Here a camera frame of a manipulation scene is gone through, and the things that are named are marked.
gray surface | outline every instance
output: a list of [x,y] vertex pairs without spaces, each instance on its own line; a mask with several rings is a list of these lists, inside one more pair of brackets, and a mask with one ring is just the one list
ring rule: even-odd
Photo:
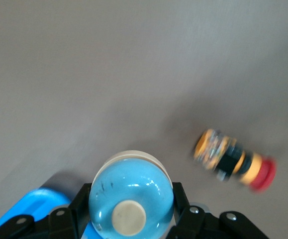
[[[193,166],[209,127],[277,158],[265,194]],[[288,1],[0,1],[0,216],[126,149],[216,216],[288,238]]]

